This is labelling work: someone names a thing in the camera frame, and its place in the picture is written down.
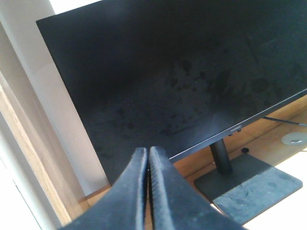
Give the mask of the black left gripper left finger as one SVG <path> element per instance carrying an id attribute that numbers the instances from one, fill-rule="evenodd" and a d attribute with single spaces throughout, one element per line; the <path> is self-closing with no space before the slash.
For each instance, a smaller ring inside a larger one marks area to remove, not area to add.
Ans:
<path id="1" fill-rule="evenodd" d="M 111 189 L 63 230 L 143 230 L 147 200 L 147 149 L 136 148 Z"/>

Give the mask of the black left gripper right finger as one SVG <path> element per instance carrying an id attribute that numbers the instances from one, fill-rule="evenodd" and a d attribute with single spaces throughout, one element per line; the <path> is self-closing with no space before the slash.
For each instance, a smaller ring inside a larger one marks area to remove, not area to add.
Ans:
<path id="1" fill-rule="evenodd" d="M 162 147 L 150 148 L 151 213 L 155 230 L 241 230 L 180 175 Z"/>

